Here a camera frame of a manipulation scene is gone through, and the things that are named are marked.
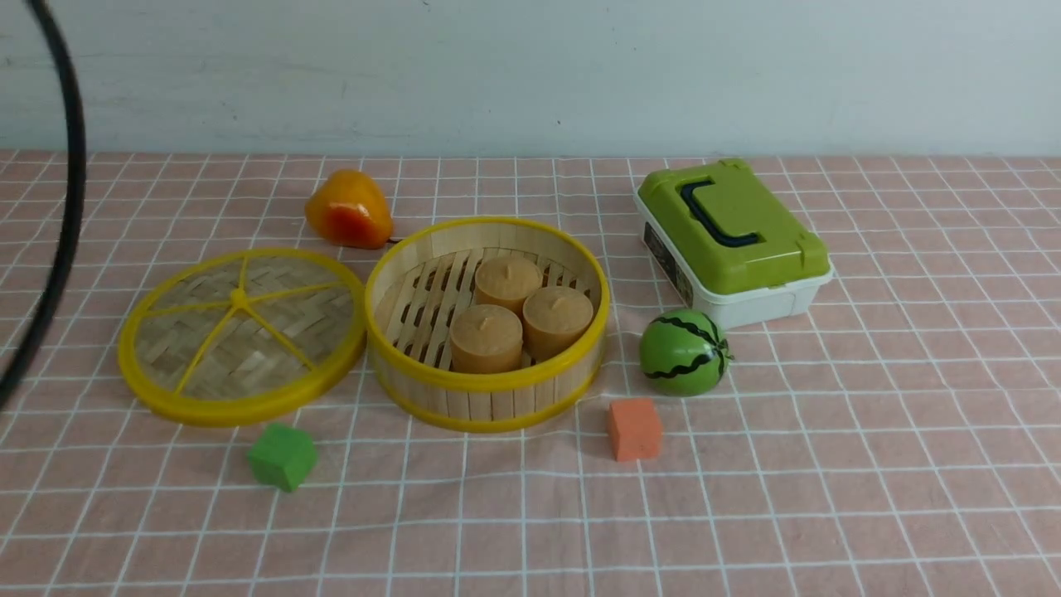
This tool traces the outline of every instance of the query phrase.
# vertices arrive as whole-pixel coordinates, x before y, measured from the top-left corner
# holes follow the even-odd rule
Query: yellow rim
[[[581,386],[575,388],[575,391],[572,392],[570,397],[544,410],[535,412],[534,415],[520,417],[518,419],[508,419],[505,421],[462,421],[459,419],[442,417],[429,410],[424,410],[408,402],[383,380],[379,380],[379,383],[380,386],[383,387],[383,391],[386,392],[387,396],[390,397],[390,400],[401,407],[402,410],[429,425],[441,427],[442,429],[449,429],[450,432],[459,432],[462,434],[504,434],[506,432],[518,432],[520,429],[533,427],[539,423],[544,423],[570,409],[575,405],[575,403],[578,402],[578,399],[580,399],[582,394],[589,390],[590,386],[593,385],[593,381],[596,380],[596,376],[601,372],[601,364],[603,362],[604,352],[602,351],[601,358],[597,359],[596,367],[593,369],[593,375],[582,383]]]
[[[524,388],[527,386],[533,386],[539,384],[552,377],[555,377],[559,373],[563,372],[576,362],[584,358],[593,350],[593,346],[596,344],[597,339],[605,333],[605,328],[608,323],[608,306],[611,303],[611,295],[608,289],[608,280],[604,275],[604,269],[601,268],[601,264],[597,263],[596,257],[586,248],[582,243],[575,240],[571,234],[553,228],[552,226],[546,226],[545,224],[540,224],[534,221],[517,220],[515,217],[470,217],[467,220],[454,220],[451,222],[445,222],[441,224],[435,224],[423,228],[422,230],[405,238],[380,259],[380,262],[376,264],[372,268],[371,275],[368,276],[368,283],[366,284],[366,296],[369,295],[372,287],[376,285],[376,278],[379,276],[380,271],[387,265],[390,259],[395,254],[401,251],[405,246],[417,242],[419,239],[432,234],[438,230],[443,230],[447,228],[452,228],[456,226],[464,226],[468,224],[480,224],[480,223],[502,223],[511,224],[517,226],[527,226],[532,228],[538,228],[540,230],[545,230],[554,233],[569,244],[578,249],[586,259],[592,263],[593,270],[597,275],[597,279],[601,280],[601,308],[597,310],[596,316],[593,318],[593,322],[590,323],[589,329],[586,334],[578,339],[577,343],[571,346],[567,351],[560,353],[559,355],[549,359],[544,363],[538,364],[534,367],[528,367],[526,369],[521,369],[519,371],[512,371],[509,373],[497,373],[489,375],[472,375],[467,373],[454,373],[452,371],[442,371],[434,367],[425,366],[419,362],[416,362],[410,357],[406,357],[398,349],[395,349],[390,343],[387,343],[386,338],[383,336],[383,332],[376,323],[376,315],[372,313],[372,306],[366,301],[366,312],[367,327],[368,327],[368,337],[369,343],[371,343],[372,348],[377,351],[377,354],[381,358],[386,361],[388,364],[394,366],[396,369],[404,373],[405,375],[418,380],[424,384],[445,388],[447,390],[456,390],[459,392],[503,392],[506,390],[515,390],[517,388]]]
[[[247,261],[250,259],[274,256],[313,262],[334,273],[340,278],[340,281],[349,287],[351,300],[353,301],[354,316],[349,333],[331,356],[321,365],[313,367],[306,377],[297,382],[264,394],[236,401],[206,402],[188,399],[179,396],[178,392],[161,388],[147,379],[140,369],[139,361],[136,357],[136,337],[140,322],[143,321],[146,314],[152,311],[152,305],[161,296],[172,289],[180,280],[214,268],[221,264],[242,259],[243,266],[246,266]],[[358,279],[358,276],[338,261],[323,254],[299,248],[281,247],[253,248],[233,252],[184,269],[147,294],[129,315],[128,320],[122,329],[118,345],[118,364],[129,388],[133,389],[141,402],[147,405],[159,417],[198,427],[236,427],[268,421],[316,400],[342,381],[349,373],[350,369],[353,368],[365,349],[364,300],[364,286],[361,280]],[[216,306],[223,308],[225,303]],[[214,329],[213,333],[203,343],[199,354],[193,359],[192,367],[189,368],[186,377],[190,375],[190,371],[196,365],[198,357],[206,351],[221,330],[221,327],[232,316],[234,311],[234,308],[229,304],[228,313]],[[266,331],[271,332],[289,351],[292,349],[290,343],[284,341],[283,335],[274,330],[272,326],[259,316],[256,316],[253,312],[250,312],[250,317],[258,321]],[[294,354],[299,358],[303,358],[297,350],[295,350]]]

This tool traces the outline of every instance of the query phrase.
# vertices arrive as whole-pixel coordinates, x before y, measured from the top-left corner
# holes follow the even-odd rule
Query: green lid
[[[705,287],[734,294],[829,273],[829,250],[747,162],[658,170],[641,200]]]

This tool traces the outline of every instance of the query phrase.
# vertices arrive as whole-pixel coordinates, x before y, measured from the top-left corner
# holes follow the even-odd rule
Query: black cable
[[[25,377],[33,358],[37,356],[45,341],[48,329],[52,326],[52,320],[55,319],[55,313],[63,300],[63,292],[70,278],[70,270],[73,268],[77,240],[81,235],[81,217],[85,210],[85,172],[88,155],[85,142],[85,115],[81,104],[81,91],[77,88],[77,76],[66,40],[51,11],[48,10],[47,0],[27,0],[27,4],[48,42],[59,77],[59,87],[63,90],[67,126],[67,191],[66,205],[63,209],[63,228],[59,230],[52,270],[48,274],[45,291],[40,295],[40,301],[22,337],[22,343],[15,351],[3,377],[0,377],[0,410],[7,405],[18,385]]]

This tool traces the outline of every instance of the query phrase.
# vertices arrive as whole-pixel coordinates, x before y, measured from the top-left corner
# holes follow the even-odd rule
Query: white plastic box
[[[659,223],[634,194],[638,211],[645,218],[641,240],[663,268],[685,305],[702,312],[723,330],[805,314],[814,303],[818,288],[833,279],[833,262],[821,276],[790,281],[770,287],[760,287],[735,294],[715,294],[696,278],[689,262],[662,232]]]

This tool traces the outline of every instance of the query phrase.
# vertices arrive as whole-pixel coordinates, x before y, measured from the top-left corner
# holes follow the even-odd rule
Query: toy food
[[[473,305],[450,324],[453,371],[506,373],[523,359],[523,324],[516,314],[498,305]]]
[[[383,191],[356,170],[329,176],[306,203],[306,220],[328,242],[354,248],[382,248],[394,232]]]
[[[541,269],[534,261],[518,254],[494,257],[475,271],[475,302],[498,305],[519,316],[526,297],[541,283]]]
[[[641,371],[664,394],[694,397],[718,385],[733,361],[726,334],[693,310],[664,314],[641,336]]]
[[[271,423],[247,453],[247,461],[259,484],[291,493],[313,471],[317,450],[306,432]]]
[[[567,285],[536,289],[523,304],[526,350],[541,363],[559,355],[586,333],[593,304],[586,294]]]

